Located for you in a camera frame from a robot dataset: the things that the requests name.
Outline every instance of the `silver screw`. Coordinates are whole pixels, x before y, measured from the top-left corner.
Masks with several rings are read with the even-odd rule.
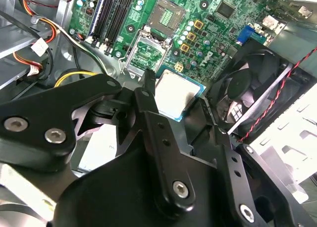
[[[246,146],[246,150],[247,150],[250,154],[254,153],[253,149],[252,149],[250,146]]]
[[[107,84],[110,85],[111,87],[115,87],[116,86],[115,82],[112,82],[112,81],[108,81]]]
[[[13,132],[21,132],[28,127],[28,122],[20,117],[11,117],[4,122],[4,127]]]
[[[116,53],[115,53],[115,56],[116,56],[116,57],[121,57],[121,53],[120,53],[120,52],[116,52]]]
[[[185,199],[188,197],[188,188],[181,181],[175,181],[173,183],[173,190],[180,198]]]
[[[241,205],[240,212],[247,221],[249,221],[250,223],[254,223],[254,215],[249,207],[247,207],[246,205]]]
[[[52,144],[61,144],[66,140],[66,134],[61,129],[53,128],[45,132],[45,139]]]
[[[142,94],[147,97],[149,96],[149,94],[146,91],[142,91]]]

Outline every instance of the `black fan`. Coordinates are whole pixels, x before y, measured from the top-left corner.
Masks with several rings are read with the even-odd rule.
[[[241,104],[242,113],[245,112],[276,80],[280,64],[279,56],[263,49],[238,60],[232,66],[234,71],[217,81],[210,90],[212,103],[218,110],[225,111],[220,117],[226,119],[237,104]]]
[[[221,77],[211,85],[206,94],[212,109],[216,108],[218,125],[231,132],[236,127],[234,133],[243,137],[274,99],[278,85],[272,88],[272,84],[282,79],[279,78],[281,73],[292,66],[292,63],[264,45],[249,40],[238,50]],[[257,125],[253,136],[256,137],[261,127],[269,125],[314,83],[315,79],[311,75],[297,68],[286,80],[279,99],[265,114],[261,124]],[[265,92],[266,96],[255,106],[254,103]],[[241,119],[237,126],[237,120],[249,109],[252,109],[252,112]]]

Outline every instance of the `orange wire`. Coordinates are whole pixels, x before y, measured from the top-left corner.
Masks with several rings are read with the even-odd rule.
[[[23,4],[24,4],[24,7],[25,7],[25,10],[27,11],[27,13],[28,13],[30,16],[35,15],[35,13],[33,13],[33,12],[31,11],[30,7],[29,7],[28,4],[26,3],[26,0],[23,1]],[[50,42],[52,42],[52,41],[55,39],[55,36],[56,36],[56,28],[55,28],[55,26],[54,26],[52,23],[50,23],[49,21],[47,21],[47,20],[45,20],[45,19],[40,19],[40,20],[46,22],[47,24],[49,24],[50,27],[51,27],[51,29],[52,29],[52,36],[51,36],[48,40],[46,40],[46,43],[50,43]]]

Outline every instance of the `black cable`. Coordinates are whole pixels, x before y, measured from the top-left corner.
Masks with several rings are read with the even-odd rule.
[[[32,35],[34,38],[36,39],[40,39],[41,36],[39,36],[35,31],[33,31],[30,27],[27,27],[26,25],[24,25],[23,23],[21,23],[20,21],[18,21],[17,19],[13,18],[12,16],[8,15],[7,13],[3,12],[0,10],[0,16],[2,16],[4,19],[6,19],[7,21],[9,21],[11,24],[19,27],[21,30],[27,32],[28,34]],[[50,70],[48,72],[47,75],[44,75],[44,77],[41,77],[40,80],[46,80],[49,75],[52,72],[52,69],[54,67],[54,59],[53,59],[53,55],[51,53],[51,50],[49,48],[46,49],[46,52],[49,55],[49,60],[50,60]]]
[[[106,74],[106,71],[104,71],[103,66],[100,64],[100,62],[95,58],[92,57],[87,51],[81,49],[80,47],[78,47],[75,43],[73,43],[66,35],[64,35],[65,39],[72,45],[75,46],[76,48],[78,48],[81,52],[85,53],[86,55],[88,55],[89,57],[91,57],[98,65],[98,67],[100,68],[101,72],[103,74]]]
[[[78,70],[80,70],[80,65],[79,65],[79,61],[78,61],[78,55],[77,55],[77,51],[76,51],[76,47],[73,46],[73,55],[74,55],[74,60],[75,60],[75,64],[76,67],[78,68]]]

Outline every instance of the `green circuit board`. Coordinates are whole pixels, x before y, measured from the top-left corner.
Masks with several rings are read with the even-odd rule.
[[[137,3],[140,0],[134,0],[128,18],[125,21],[122,32],[117,39],[117,43],[113,47],[112,55],[117,52],[126,54],[123,48],[132,43],[135,33],[144,24],[148,23],[149,17],[156,5],[157,0],[144,0],[142,10],[137,11]],[[258,18],[264,18],[269,14],[266,11],[266,5],[258,0],[171,0],[178,6],[186,10],[183,21],[173,35],[173,47],[167,55],[164,64],[169,67],[174,67],[177,62],[184,65],[183,74],[195,79],[201,83],[208,83],[214,80],[221,73],[223,67],[230,60],[228,50],[238,49],[236,37],[240,31],[248,24],[255,23]],[[209,6],[206,9],[202,7],[202,1],[205,1]],[[216,12],[218,6],[224,1],[234,8],[233,14],[229,19],[223,17]],[[212,15],[214,21],[207,19],[208,15]],[[180,50],[181,46],[178,40],[186,31],[189,22],[199,20],[203,22],[202,29],[191,27],[191,33],[196,37],[194,41],[185,39],[184,44],[190,48],[188,52]],[[133,32],[128,30],[129,26],[133,26]],[[209,45],[204,44],[204,41],[209,41]],[[208,52],[213,55],[208,59],[207,63],[202,63]]]
[[[298,16],[279,0],[168,0],[168,3],[174,3],[173,8],[164,8],[162,1],[133,0],[110,55],[124,57],[129,53],[127,49],[133,45],[138,30],[144,25],[155,24],[151,26],[153,32],[173,41],[163,64],[174,68],[181,63],[183,74],[204,85],[217,79],[230,57],[240,48],[236,38],[246,25],[260,23],[267,15],[283,19]],[[84,36],[89,35],[93,20],[93,16],[87,15],[87,8],[88,3],[82,7],[75,6],[70,22],[70,29]],[[156,18],[157,11],[162,9],[161,17]],[[180,15],[179,18],[173,17],[174,14]],[[176,26],[159,29],[163,28],[162,25],[167,28],[168,24]],[[132,65],[142,69],[153,68],[159,59],[158,51],[141,45]]]

